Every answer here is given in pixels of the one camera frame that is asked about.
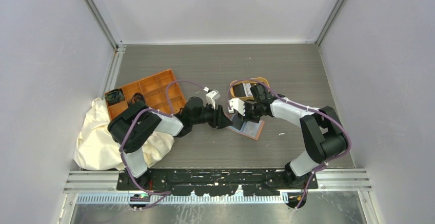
scratched metal surface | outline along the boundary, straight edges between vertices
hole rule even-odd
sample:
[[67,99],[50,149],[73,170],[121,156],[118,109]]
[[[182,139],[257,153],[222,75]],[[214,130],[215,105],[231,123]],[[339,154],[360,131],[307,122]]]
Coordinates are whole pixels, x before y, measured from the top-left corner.
[[71,224],[99,221],[112,224],[367,223],[357,192],[308,193],[305,206],[297,212],[284,203],[160,205],[142,212],[133,212],[126,205],[75,206]]
[[[217,89],[224,104],[229,84],[236,79],[264,77],[277,92],[312,107],[334,106],[318,47],[314,44],[270,45],[149,45],[127,46],[117,85],[171,68],[177,79]],[[184,96],[205,93],[181,84]],[[304,150],[298,127],[272,117],[258,141],[228,129],[214,130],[196,125],[156,168],[282,168]],[[353,167],[350,156],[330,163],[331,167]]]

black mounting plate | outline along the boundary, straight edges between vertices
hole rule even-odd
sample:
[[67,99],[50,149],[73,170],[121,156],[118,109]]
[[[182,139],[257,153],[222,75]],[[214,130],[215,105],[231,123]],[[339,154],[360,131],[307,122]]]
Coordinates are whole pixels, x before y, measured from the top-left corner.
[[[137,181],[145,189],[157,192],[171,191],[174,196],[190,196],[195,190],[197,196],[233,195],[242,185],[244,196],[279,195],[278,190],[302,189],[308,176],[288,184],[283,169],[149,169]],[[309,183],[309,189],[317,189],[317,178]],[[127,172],[121,170],[116,189],[137,190]]]

yellow basket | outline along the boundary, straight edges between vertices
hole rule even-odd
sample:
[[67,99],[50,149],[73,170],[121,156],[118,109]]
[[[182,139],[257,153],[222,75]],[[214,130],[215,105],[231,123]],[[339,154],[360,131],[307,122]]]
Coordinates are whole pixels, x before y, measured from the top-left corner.
[[[255,79],[255,80],[258,80],[259,82],[263,82],[265,85],[267,85],[269,87],[269,82],[266,79],[262,78],[262,77],[251,78],[251,79]],[[239,83],[255,83],[255,84],[257,84],[257,82],[253,82],[251,80],[242,80],[240,82],[235,80],[235,81],[231,82],[230,86],[235,84],[235,83],[237,83],[237,84],[239,84]],[[234,96],[233,87],[231,87],[230,94],[231,94],[231,98],[235,98],[236,97],[236,96]],[[252,96],[238,97],[238,98],[240,98],[240,100],[242,100],[242,101],[254,99],[254,97],[252,97]]]

wood grain surface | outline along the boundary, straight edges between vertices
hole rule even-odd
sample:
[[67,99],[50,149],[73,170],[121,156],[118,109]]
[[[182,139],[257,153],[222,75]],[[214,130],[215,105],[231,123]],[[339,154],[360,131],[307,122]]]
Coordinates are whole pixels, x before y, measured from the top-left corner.
[[[224,105],[229,84],[236,79],[263,77],[272,89],[312,107],[335,108],[319,49],[314,44],[264,45],[142,45],[127,46],[116,85],[171,68],[178,80],[190,80],[221,93]],[[205,92],[181,84],[186,99]],[[229,129],[196,125],[176,138],[155,168],[282,168],[304,151],[300,128],[277,118],[263,117],[258,141]],[[353,167],[350,156],[330,167]]]

white cloth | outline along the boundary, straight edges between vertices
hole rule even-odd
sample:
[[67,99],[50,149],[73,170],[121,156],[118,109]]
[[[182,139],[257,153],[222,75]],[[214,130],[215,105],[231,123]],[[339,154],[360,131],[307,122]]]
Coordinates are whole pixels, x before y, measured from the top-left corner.
[[[79,167],[87,170],[121,170],[125,167],[119,153],[120,146],[107,130],[109,122],[106,102],[100,98],[94,99],[75,143],[74,161]],[[168,154],[173,143],[171,135],[154,132],[142,146],[148,167]]]

